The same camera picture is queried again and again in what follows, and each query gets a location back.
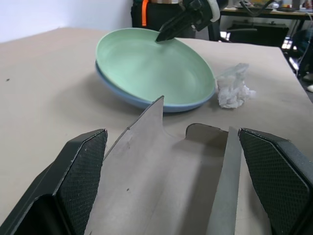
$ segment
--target bowl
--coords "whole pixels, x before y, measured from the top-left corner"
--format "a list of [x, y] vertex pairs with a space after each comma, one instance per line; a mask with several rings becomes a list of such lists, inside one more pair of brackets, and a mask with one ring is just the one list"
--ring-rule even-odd
[[106, 85], [137, 107], [164, 96], [165, 112], [201, 106], [215, 93], [208, 64], [177, 39], [156, 43], [158, 32], [128, 28], [109, 33], [98, 43], [96, 63]]

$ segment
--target orange strap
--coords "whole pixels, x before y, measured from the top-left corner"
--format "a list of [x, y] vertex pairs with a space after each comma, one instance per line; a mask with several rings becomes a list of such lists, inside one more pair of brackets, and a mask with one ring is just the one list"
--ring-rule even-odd
[[141, 9], [141, 21], [142, 21], [142, 26], [147, 26], [147, 5], [148, 5], [149, 0], [143, 0], [142, 1], [142, 9]]

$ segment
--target blue bowl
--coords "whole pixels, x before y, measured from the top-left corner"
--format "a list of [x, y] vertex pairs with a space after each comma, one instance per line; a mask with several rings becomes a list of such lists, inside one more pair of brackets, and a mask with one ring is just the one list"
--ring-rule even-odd
[[[125, 102], [132, 104], [138, 108], [141, 109], [146, 109], [149, 105], [152, 104], [152, 102], [150, 101], [146, 101], [143, 99], [140, 99], [136, 96], [133, 96], [125, 91], [123, 91], [122, 89], [118, 88], [117, 86], [115, 86], [112, 82], [110, 82], [101, 72], [101, 70], [99, 69], [99, 66], [97, 64], [97, 62], [95, 62], [95, 68], [96, 71], [99, 75], [99, 77], [101, 78], [101, 80], [104, 82], [104, 84], [114, 93], [116, 94], [120, 99], [124, 100]], [[203, 100], [201, 102], [198, 103], [193, 103], [193, 104], [188, 104], [188, 105], [167, 105], [164, 104], [163, 106], [163, 111], [165, 113], [179, 113], [179, 112], [185, 112], [188, 110], [192, 110], [195, 108], [200, 107], [201, 105], [203, 105], [204, 103], [206, 103], [215, 93], [215, 90], [212, 92], [212, 94], [210, 94], [208, 96], [208, 98], [206, 100]]]

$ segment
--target cut cardboard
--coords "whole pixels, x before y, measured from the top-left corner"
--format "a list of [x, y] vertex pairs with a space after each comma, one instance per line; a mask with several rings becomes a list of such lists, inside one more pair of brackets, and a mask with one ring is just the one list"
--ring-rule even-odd
[[182, 140], [164, 131], [162, 115], [163, 97], [105, 156], [86, 235], [234, 235], [237, 131], [192, 124]]

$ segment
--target cable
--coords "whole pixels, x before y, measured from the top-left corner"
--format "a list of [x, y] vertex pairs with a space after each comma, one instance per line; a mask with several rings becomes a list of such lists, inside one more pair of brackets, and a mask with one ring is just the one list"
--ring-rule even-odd
[[303, 54], [301, 60], [299, 61], [299, 69], [298, 69], [298, 71], [297, 71], [297, 73], [296, 73], [296, 77], [298, 77], [299, 70], [300, 70], [300, 65], [301, 65], [301, 63], [302, 63], [302, 60], [303, 60], [303, 58], [305, 57], [305, 55], [307, 54], [308, 49], [309, 49], [309, 47], [310, 47], [310, 44], [311, 44], [311, 37], [312, 37], [312, 32], [313, 32], [313, 28], [312, 28], [312, 27], [313, 27], [313, 19], [312, 19], [312, 16], [311, 16], [308, 12], [306, 12], [306, 13], [308, 14], [308, 16], [309, 16], [309, 18], [310, 18], [310, 20], [311, 20], [311, 32], [310, 32], [310, 36], [309, 36], [308, 46], [307, 46], [307, 48], [306, 48], [306, 50], [305, 50], [305, 52], [304, 52], [304, 54]]
[[266, 8], [268, 5], [270, 5], [272, 2], [274, 2], [275, 0], [269, 0], [259, 11], [257, 11], [256, 13], [253, 13], [252, 11], [250, 11], [250, 9], [244, 4], [243, 1], [240, 2], [240, 5], [246, 10], [246, 12], [248, 13], [248, 15], [250, 15], [251, 17], [258, 17]]

